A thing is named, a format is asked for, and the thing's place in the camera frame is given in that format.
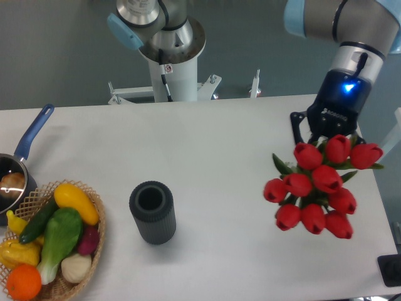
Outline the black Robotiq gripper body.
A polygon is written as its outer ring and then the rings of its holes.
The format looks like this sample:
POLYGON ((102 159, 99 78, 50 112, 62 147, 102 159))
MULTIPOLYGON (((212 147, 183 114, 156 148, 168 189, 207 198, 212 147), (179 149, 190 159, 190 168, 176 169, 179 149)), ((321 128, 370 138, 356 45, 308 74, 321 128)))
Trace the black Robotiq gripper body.
POLYGON ((306 116, 312 137, 348 136, 357 129, 357 120, 372 85, 339 70, 326 74, 306 116))

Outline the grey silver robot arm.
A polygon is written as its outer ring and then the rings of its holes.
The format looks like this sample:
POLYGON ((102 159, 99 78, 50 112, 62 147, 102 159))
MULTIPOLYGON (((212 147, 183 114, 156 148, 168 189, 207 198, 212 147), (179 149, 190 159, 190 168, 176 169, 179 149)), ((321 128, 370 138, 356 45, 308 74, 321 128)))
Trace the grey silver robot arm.
MULTIPOLYGON (((185 1, 118 1, 107 25, 119 42, 148 61, 156 102, 199 100, 197 59, 206 37, 185 1)), ((400 51, 399 1, 288 1, 284 26, 294 35, 340 47, 315 101, 291 114, 295 142, 308 122, 315 142, 355 135, 357 120, 386 57, 400 51)))

